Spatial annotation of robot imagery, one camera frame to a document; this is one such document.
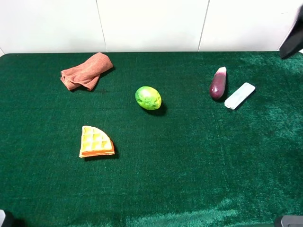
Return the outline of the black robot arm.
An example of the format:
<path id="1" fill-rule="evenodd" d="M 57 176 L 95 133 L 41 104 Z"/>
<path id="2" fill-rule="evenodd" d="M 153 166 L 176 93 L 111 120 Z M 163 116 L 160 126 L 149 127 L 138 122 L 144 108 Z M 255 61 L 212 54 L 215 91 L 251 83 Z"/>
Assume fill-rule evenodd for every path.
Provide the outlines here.
<path id="1" fill-rule="evenodd" d="M 300 50 L 303 49 L 303 6 L 300 7 L 295 24 L 287 36 L 285 41 L 282 43 L 279 53 L 280 59 L 288 59 Z"/>

